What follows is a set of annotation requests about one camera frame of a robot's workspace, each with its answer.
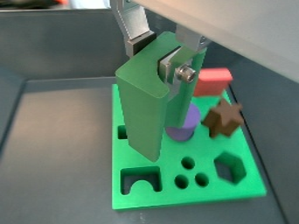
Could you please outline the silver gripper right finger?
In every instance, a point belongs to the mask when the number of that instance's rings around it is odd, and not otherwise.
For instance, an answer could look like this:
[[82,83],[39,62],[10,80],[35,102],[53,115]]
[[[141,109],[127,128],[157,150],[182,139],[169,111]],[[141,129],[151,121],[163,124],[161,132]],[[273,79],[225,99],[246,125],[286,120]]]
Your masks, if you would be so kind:
[[175,47],[158,63],[158,74],[171,93],[179,92],[183,83],[194,82],[197,72],[193,60],[211,43],[206,36],[181,24],[177,25],[175,38],[182,46]]

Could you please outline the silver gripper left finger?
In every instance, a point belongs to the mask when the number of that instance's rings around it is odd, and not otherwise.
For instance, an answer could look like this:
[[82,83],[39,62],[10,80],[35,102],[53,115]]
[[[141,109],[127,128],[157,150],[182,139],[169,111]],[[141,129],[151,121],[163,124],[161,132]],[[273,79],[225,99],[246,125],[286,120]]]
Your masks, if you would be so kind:
[[110,0],[110,6],[125,36],[126,55],[134,57],[157,38],[150,30],[146,9],[134,0]]

